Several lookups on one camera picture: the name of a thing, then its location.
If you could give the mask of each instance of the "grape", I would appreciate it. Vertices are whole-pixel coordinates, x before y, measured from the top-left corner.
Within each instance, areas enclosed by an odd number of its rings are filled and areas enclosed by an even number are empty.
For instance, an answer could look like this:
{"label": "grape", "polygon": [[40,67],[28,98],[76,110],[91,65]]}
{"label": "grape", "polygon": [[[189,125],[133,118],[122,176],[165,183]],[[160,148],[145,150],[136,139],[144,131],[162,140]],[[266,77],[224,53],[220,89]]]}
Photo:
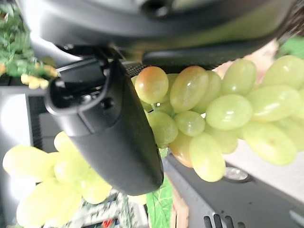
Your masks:
{"label": "grape", "polygon": [[203,114],[205,113],[207,106],[213,101],[215,98],[219,97],[220,87],[221,87],[221,78],[216,72],[207,71],[209,84],[208,88],[201,98],[201,100],[196,104],[196,106],[192,109],[193,111]]}
{"label": "grape", "polygon": [[299,90],[301,104],[299,110],[294,114],[295,117],[304,119],[304,88]]}
{"label": "grape", "polygon": [[222,131],[217,130],[209,125],[206,126],[205,132],[211,135],[222,148],[223,154],[233,153],[235,149],[238,147],[238,138],[234,132],[234,130],[230,131]]}
{"label": "grape", "polygon": [[304,128],[302,126],[291,118],[278,120],[273,124],[291,139],[298,151],[304,150]]}
{"label": "grape", "polygon": [[246,59],[235,61],[225,73],[222,94],[247,95],[256,81],[256,65]]}
{"label": "grape", "polygon": [[20,202],[17,207],[17,222],[23,227],[40,227],[52,219],[61,206],[63,186],[49,179]]}
{"label": "grape", "polygon": [[171,149],[174,157],[184,166],[192,168],[192,163],[190,160],[189,146],[192,137],[183,134],[179,131],[176,139],[170,143],[169,147]]}
{"label": "grape", "polygon": [[169,86],[168,86],[168,91],[167,91],[165,97],[161,100],[162,103],[170,100],[170,91],[171,91],[172,85],[178,75],[179,74],[168,74],[167,75],[168,81],[169,81]]}
{"label": "grape", "polygon": [[196,136],[205,128],[205,120],[200,114],[193,111],[185,111],[174,117],[178,129],[188,136]]}
{"label": "grape", "polygon": [[304,82],[304,60],[296,56],[277,59],[265,73],[262,85],[286,85],[299,89]]}
{"label": "grape", "polygon": [[166,73],[155,66],[143,69],[135,81],[138,97],[149,104],[161,101],[166,95],[168,87],[169,81]]}
{"label": "grape", "polygon": [[176,123],[165,113],[157,111],[150,113],[149,123],[158,146],[171,143],[178,134]]}
{"label": "grape", "polygon": [[91,204],[99,204],[106,199],[111,190],[109,185],[92,168],[87,178],[82,182],[82,197]]}
{"label": "grape", "polygon": [[47,222],[52,227],[62,227],[70,221],[81,203],[81,195],[67,185],[62,185],[60,197],[61,203],[56,215]]}
{"label": "grape", "polygon": [[295,159],[295,145],[271,123],[249,122],[243,127],[243,136],[250,148],[270,163],[288,165]]}
{"label": "grape", "polygon": [[199,66],[184,69],[175,79],[170,102],[176,113],[194,108],[208,87],[208,73]]}
{"label": "grape", "polygon": [[80,154],[60,153],[54,171],[59,182],[80,191],[81,182],[87,178],[89,168],[89,164]]}
{"label": "grape", "polygon": [[252,107],[240,95],[221,96],[210,103],[206,110],[207,123],[216,129],[232,130],[245,125],[252,116]]}
{"label": "grape", "polygon": [[78,153],[78,149],[74,146],[72,140],[65,132],[60,132],[56,135],[54,146],[59,152]]}
{"label": "grape", "polygon": [[139,205],[145,205],[147,204],[147,196],[146,194],[140,195],[140,196],[128,196],[129,201],[132,203],[136,203]]}
{"label": "grape", "polygon": [[209,134],[202,133],[190,142],[190,159],[195,172],[208,182],[224,176],[225,161],[218,142]]}
{"label": "grape", "polygon": [[161,103],[159,106],[155,106],[154,110],[166,113],[169,116],[174,115],[174,110],[172,108],[170,101],[166,101],[166,102]]}
{"label": "grape", "polygon": [[[132,81],[134,87],[135,87],[135,81],[136,81],[136,79],[137,79],[137,76],[134,76],[134,77],[131,78],[131,81]],[[152,106],[151,106],[150,104],[145,103],[145,102],[142,101],[142,100],[140,100],[140,102],[141,102],[141,104],[142,104],[142,108],[143,108],[145,111],[149,112],[149,111],[152,110]]]}
{"label": "grape", "polygon": [[19,145],[6,152],[2,165],[11,176],[42,182],[54,177],[55,162],[42,150]]}
{"label": "grape", "polygon": [[251,92],[247,99],[253,107],[252,120],[259,122],[286,118],[300,106],[300,94],[286,85],[262,87]]}

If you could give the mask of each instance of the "dark gray panel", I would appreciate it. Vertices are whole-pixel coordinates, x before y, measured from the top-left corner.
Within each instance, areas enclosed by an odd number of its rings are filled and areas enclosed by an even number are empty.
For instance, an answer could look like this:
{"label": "dark gray panel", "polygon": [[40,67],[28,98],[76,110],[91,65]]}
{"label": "dark gray panel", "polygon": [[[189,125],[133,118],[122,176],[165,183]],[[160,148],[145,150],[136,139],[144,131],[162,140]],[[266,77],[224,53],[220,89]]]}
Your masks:
{"label": "dark gray panel", "polygon": [[235,224],[243,222],[246,228],[298,228],[289,215],[294,205],[262,185],[254,181],[242,184],[223,180],[205,182],[174,157],[169,156],[168,161],[223,220],[231,216]]}
{"label": "dark gray panel", "polygon": [[55,137],[42,138],[42,149],[45,152],[56,152],[57,151],[54,146],[54,138]]}
{"label": "dark gray panel", "polygon": [[49,113],[42,113],[39,115],[40,130],[42,137],[55,137],[60,128]]}

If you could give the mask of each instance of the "leaf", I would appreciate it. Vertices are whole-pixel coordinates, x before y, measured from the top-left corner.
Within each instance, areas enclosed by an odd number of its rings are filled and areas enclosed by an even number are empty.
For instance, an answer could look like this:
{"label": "leaf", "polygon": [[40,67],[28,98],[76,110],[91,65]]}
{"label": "leaf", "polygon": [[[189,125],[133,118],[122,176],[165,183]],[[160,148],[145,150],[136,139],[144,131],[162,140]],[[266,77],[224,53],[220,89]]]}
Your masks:
{"label": "leaf", "polygon": [[14,16],[14,10],[11,4],[1,4],[0,10],[2,12],[8,13],[11,17]]}
{"label": "leaf", "polygon": [[173,205],[172,186],[168,178],[164,178],[161,187],[147,194],[147,208],[151,228],[170,228],[171,210]]}
{"label": "leaf", "polygon": [[164,158],[164,157],[167,156],[167,154],[168,154],[168,147],[163,148],[163,149],[158,149],[158,150],[160,152],[161,158]]}
{"label": "leaf", "polygon": [[293,36],[289,38],[279,49],[278,57],[283,55],[294,55],[304,59],[304,38]]}

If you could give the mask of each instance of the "grape cluster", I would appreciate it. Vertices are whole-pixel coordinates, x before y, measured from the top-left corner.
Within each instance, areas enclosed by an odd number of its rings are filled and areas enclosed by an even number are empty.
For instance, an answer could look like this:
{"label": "grape cluster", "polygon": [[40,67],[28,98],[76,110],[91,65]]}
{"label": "grape cluster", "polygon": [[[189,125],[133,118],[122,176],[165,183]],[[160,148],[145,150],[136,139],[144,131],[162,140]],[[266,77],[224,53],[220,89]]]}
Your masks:
{"label": "grape cluster", "polygon": [[304,150],[304,61],[295,56],[276,60],[259,82],[245,59],[223,79],[199,66],[168,75],[151,66],[132,82],[158,147],[169,147],[205,181],[223,177],[223,154],[234,152],[238,139],[277,165]]}
{"label": "grape cluster", "polygon": [[17,208],[17,222],[25,228],[45,223],[61,227],[72,219],[82,197],[98,204],[112,188],[89,166],[64,132],[56,136],[54,145],[59,152],[15,146],[3,158],[3,168],[10,176],[39,183]]}

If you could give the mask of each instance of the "air vent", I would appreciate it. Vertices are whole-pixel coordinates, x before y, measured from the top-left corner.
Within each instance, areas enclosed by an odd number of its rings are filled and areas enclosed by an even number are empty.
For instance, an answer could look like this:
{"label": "air vent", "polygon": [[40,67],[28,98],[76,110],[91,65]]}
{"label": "air vent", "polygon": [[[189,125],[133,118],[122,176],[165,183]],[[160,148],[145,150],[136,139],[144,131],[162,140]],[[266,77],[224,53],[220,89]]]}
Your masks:
{"label": "air vent", "polygon": [[[237,225],[235,223],[235,226],[233,225],[232,218],[230,216],[225,216],[225,221],[223,221],[226,224],[227,228],[246,228],[245,224],[243,222],[238,222]],[[210,218],[209,216],[204,217],[204,223],[205,228],[223,228],[223,223],[218,214],[213,215],[213,218]]]}

